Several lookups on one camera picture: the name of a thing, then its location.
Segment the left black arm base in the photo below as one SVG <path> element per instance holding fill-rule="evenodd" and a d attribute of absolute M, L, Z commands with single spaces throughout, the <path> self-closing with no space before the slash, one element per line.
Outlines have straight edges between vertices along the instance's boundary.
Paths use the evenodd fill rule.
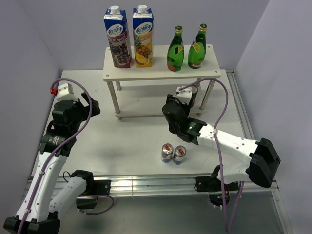
<path fill-rule="evenodd" d="M 98 204 L 99 197 L 90 195 L 109 195 L 111 180 L 95 180 L 91 189 L 83 192 L 76 199 L 76 207 L 81 210 L 94 209 Z"/>

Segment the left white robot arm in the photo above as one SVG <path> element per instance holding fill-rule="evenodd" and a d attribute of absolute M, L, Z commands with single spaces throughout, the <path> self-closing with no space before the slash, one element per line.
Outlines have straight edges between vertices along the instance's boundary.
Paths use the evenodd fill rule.
<path fill-rule="evenodd" d="M 27 195 L 13 217 L 6 218 L 4 229 L 12 234 L 56 234 L 60 218 L 76 198 L 94 191 L 93 173 L 76 170 L 65 187 L 52 198 L 59 173 L 76 142 L 76 136 L 90 118 L 100 114 L 98 102 L 82 93 L 84 106 L 74 95 L 57 95 L 53 119 L 39 147 L 38 165 Z"/>

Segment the green glass bottle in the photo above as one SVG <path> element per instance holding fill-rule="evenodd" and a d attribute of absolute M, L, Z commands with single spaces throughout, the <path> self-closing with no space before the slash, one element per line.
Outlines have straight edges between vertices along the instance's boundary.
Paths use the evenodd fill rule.
<path fill-rule="evenodd" d="M 183 28 L 180 25 L 175 27 L 175 35 L 167 52 L 167 66 L 171 71 L 179 71 L 184 61 L 184 45 L 182 40 Z"/>
<path fill-rule="evenodd" d="M 188 66 L 192 69 L 201 67 L 206 55 L 206 31 L 208 26 L 200 24 L 196 38 L 192 42 L 188 53 Z"/>

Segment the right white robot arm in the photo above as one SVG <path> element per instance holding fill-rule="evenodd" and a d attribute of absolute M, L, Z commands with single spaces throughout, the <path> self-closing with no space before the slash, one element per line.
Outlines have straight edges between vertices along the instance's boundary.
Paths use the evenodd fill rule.
<path fill-rule="evenodd" d="M 271 187 L 281 162 L 271 141 L 265 138 L 260 141 L 245 139 L 215 130 L 204 121 L 190 118 L 189 107 L 173 95 L 167 96 L 162 112 L 168 121 L 169 131 L 183 141 L 214 148 L 240 160 L 236 165 L 216 166 L 207 178 L 210 192 L 218 192 L 226 185 L 236 190 L 237 182 L 245 180 L 263 188 Z"/>

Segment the dark can yellow label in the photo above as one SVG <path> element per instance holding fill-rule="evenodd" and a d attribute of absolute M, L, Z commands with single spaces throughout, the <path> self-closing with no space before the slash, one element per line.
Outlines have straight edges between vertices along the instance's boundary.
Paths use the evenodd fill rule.
<path fill-rule="evenodd" d="M 190 89 L 191 89 L 192 95 L 191 95 L 191 99 L 189 102 L 189 107 L 193 108 L 193 106 L 195 104 L 195 99 L 196 99 L 197 94 L 198 94 L 198 87 L 196 85 L 192 85 L 192 86 L 190 86 Z"/>

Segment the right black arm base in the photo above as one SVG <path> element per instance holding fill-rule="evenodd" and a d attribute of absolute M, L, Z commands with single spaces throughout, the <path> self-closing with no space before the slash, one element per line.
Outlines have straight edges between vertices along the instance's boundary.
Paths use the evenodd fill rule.
<path fill-rule="evenodd" d="M 197 192 L 209 193 L 208 197 L 213 206 L 213 208 L 223 207 L 223 195 L 221 190 L 221 181 L 217 179 L 218 173 L 220 171 L 220 166 L 217 165 L 210 176 L 198 176 L 195 178 L 194 189 Z M 228 205 L 230 203 L 230 191 L 238 191 L 239 184 L 237 182 L 232 182 L 230 184 L 224 184 L 225 192 L 225 203 Z"/>

